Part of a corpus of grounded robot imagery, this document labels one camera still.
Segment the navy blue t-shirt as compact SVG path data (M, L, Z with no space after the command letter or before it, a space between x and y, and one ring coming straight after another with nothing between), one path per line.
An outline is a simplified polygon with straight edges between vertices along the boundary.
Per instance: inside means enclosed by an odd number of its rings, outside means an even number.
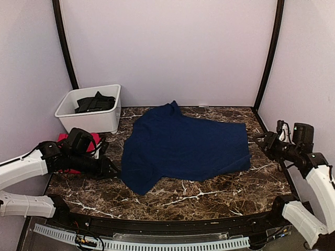
M173 101L134 122L124 143L120 178L145 195L163 177L204 181L249 170L250 159L244 123L191 118Z

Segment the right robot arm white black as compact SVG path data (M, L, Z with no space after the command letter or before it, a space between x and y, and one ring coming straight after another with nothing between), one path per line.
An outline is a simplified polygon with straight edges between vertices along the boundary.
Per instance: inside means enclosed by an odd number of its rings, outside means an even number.
M287 220L305 239L306 249L312 249L330 241L334 236L334 175L322 153L314 152L314 127L295 123L291 130L279 120L276 132L268 131L253 138L262 152L272 161L278 162L282 171L288 171L285 161L295 166L303 180L315 193L324 221L312 214L295 195L278 196L267 216L272 227Z

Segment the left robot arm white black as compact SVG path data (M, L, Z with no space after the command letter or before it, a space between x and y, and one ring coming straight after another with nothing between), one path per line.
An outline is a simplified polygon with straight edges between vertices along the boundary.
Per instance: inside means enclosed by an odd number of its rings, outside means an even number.
M58 195L28 196L5 191L5 188L29 178L71 170L89 174L97 180L120 176L120 170L105 156L109 144L98 142L91 133L73 128L59 142L43 141L29 153L1 163L1 216L41 216L53 218L69 228L74 217Z

